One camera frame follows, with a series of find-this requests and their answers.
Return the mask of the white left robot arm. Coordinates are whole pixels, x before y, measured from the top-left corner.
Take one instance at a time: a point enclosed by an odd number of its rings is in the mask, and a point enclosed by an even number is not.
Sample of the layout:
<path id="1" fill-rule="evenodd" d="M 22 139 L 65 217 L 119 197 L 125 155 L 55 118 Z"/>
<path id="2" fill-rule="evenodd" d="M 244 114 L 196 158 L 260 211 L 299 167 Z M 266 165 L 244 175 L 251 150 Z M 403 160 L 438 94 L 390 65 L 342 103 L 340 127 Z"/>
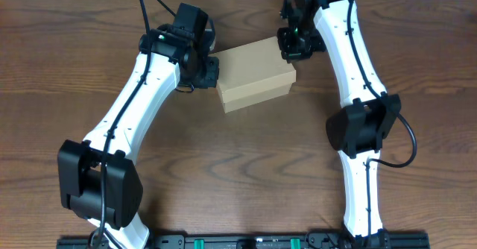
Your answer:
<path id="1" fill-rule="evenodd" d="M 180 4 L 171 24 L 146 29 L 133 72 L 105 117 L 81 142 L 66 140 L 57 154 L 62 206 L 96 227 L 87 239 L 58 239 L 58 248 L 155 248 L 139 216 L 139 150 L 173 91 L 216 87 L 214 44 L 213 21 L 190 4 Z"/>

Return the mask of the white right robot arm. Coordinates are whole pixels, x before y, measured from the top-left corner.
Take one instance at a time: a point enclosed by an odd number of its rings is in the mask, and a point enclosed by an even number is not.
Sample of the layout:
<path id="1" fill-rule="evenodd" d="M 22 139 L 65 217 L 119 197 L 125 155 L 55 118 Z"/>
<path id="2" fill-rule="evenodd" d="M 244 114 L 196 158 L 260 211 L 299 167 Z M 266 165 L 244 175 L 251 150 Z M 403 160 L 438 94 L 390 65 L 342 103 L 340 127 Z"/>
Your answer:
<path id="1" fill-rule="evenodd" d="M 341 109 L 326 121 L 326 134 L 344 170 L 344 227 L 354 238 L 383 225 L 377 196 L 377 160 L 400 110 L 377 76 L 361 35 L 355 0 L 284 0 L 288 24 L 277 31 L 288 63 L 326 52 L 338 84 Z"/>

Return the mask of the cardboard box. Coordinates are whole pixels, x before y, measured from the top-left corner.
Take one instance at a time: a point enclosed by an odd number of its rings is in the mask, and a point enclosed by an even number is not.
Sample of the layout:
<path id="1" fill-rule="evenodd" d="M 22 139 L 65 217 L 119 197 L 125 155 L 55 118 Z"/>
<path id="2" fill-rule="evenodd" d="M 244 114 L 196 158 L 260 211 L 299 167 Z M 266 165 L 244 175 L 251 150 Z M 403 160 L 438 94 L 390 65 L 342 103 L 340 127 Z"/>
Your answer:
<path id="1" fill-rule="evenodd" d="M 281 57 L 276 37 L 213 54 L 219 59 L 217 91 L 225 113 L 287 95 L 295 68 Z"/>

